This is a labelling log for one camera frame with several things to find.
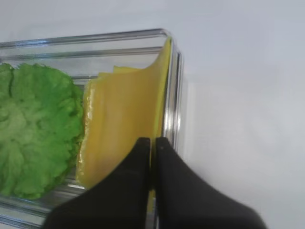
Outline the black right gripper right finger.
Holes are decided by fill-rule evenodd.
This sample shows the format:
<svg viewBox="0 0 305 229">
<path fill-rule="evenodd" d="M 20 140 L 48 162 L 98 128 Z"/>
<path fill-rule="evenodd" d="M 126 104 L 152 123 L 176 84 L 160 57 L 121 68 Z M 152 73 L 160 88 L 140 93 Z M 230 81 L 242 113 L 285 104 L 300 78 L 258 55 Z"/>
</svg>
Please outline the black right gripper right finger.
<svg viewBox="0 0 305 229">
<path fill-rule="evenodd" d="M 260 216 L 197 176 L 168 139 L 156 139 L 155 188 L 161 229 L 265 229 Z"/>
</svg>

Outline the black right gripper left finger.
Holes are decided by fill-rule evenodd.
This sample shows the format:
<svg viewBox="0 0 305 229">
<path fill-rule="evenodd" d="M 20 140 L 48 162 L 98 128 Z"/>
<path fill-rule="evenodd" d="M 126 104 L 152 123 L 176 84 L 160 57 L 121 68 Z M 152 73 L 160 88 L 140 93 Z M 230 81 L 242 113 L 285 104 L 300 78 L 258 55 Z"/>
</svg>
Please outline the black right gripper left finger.
<svg viewBox="0 0 305 229">
<path fill-rule="evenodd" d="M 139 138 L 100 183 L 56 207 L 44 229 L 143 229 L 150 186 L 150 140 Z"/>
</svg>

